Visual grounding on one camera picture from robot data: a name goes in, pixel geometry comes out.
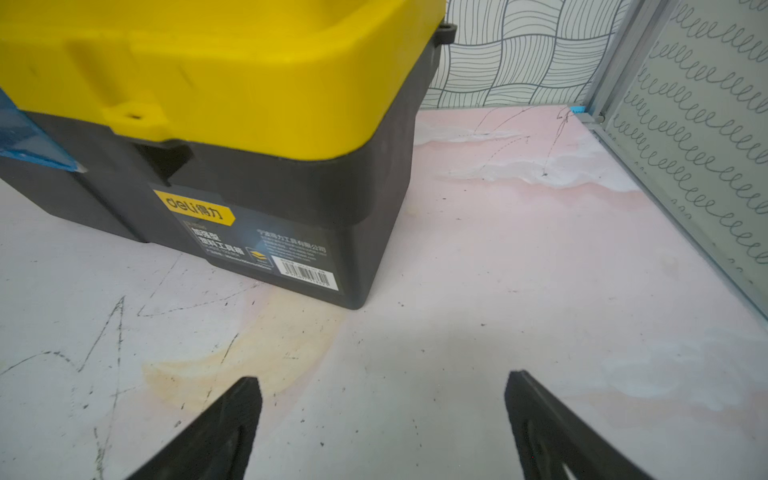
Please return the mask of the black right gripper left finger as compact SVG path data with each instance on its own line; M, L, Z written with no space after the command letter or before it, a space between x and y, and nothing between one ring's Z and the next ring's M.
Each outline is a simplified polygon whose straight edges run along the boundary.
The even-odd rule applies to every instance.
M262 405L258 379L239 379L129 479L243 479Z

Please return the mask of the yellow and black toolbox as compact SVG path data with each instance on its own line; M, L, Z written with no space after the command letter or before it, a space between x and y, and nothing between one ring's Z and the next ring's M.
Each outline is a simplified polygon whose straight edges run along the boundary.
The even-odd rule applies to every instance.
M442 1L5 1L1 177L47 213L347 309L370 292Z

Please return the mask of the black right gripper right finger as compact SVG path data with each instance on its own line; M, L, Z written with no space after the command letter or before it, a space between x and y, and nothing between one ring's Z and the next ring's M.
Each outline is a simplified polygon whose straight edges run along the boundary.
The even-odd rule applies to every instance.
M526 479L648 479L529 372L509 373L504 401Z

